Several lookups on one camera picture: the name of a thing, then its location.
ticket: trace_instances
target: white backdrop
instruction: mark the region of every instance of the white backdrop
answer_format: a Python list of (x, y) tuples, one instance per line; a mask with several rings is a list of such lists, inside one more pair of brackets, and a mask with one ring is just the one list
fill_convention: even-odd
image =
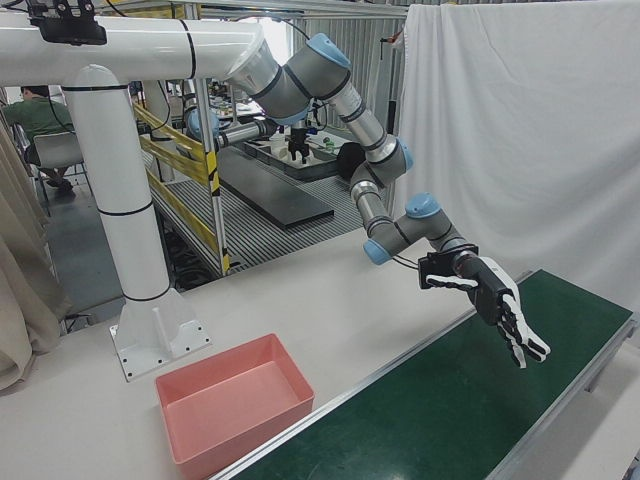
[(411, 6), (396, 215), (640, 310), (640, 2)]

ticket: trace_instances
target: robotic hand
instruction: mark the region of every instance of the robotic hand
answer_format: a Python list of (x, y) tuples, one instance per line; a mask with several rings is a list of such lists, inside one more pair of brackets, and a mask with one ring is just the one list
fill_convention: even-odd
[(520, 368), (527, 366), (525, 354), (543, 362), (551, 353), (549, 346), (527, 324), (520, 309), (516, 283), (493, 259), (479, 257), (470, 251), (460, 252), (456, 263), (462, 278), (428, 273), (429, 263), (420, 264), (423, 265), (421, 284), (425, 288), (455, 288), (467, 292), (480, 316), (488, 324), (496, 325), (498, 333), (507, 342), (511, 358)]

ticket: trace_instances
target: ur robot arm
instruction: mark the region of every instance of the ur robot arm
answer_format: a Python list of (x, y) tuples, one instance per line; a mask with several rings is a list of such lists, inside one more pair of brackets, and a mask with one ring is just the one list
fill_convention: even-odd
[(520, 368), (526, 367), (525, 354), (544, 361), (551, 349), (527, 325), (515, 282), (491, 258), (478, 255), (478, 247), (456, 230), (432, 195), (414, 196), (396, 221), (387, 212), (380, 192), (407, 172), (413, 160), (407, 146), (387, 134), (366, 107), (350, 82), (350, 68), (347, 57), (318, 34), (283, 67), (265, 46), (230, 80), (280, 124), (303, 119), (313, 98), (331, 105), (366, 152), (350, 191), (369, 237), (364, 244), (369, 258), (380, 265), (426, 238), (435, 252), (419, 261), (421, 287), (465, 291), (485, 322), (497, 327)]

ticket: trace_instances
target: green shirt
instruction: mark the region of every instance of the green shirt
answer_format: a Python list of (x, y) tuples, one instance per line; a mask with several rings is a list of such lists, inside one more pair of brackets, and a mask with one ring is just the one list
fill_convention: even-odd
[(73, 123), (67, 107), (53, 101), (49, 104), (48, 98), (36, 97), (31, 100), (12, 103), (3, 107), (2, 113), (7, 118), (9, 125), (14, 123), (22, 125), (31, 144), (33, 144), (33, 137), (36, 135), (63, 133), (67, 129), (73, 130)]

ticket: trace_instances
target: beige curtain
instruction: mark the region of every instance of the beige curtain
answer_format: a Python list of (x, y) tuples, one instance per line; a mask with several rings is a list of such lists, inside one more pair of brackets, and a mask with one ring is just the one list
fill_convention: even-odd
[(34, 354), (56, 346), (71, 302), (45, 254), (42, 209), (0, 122), (0, 390), (23, 378)]

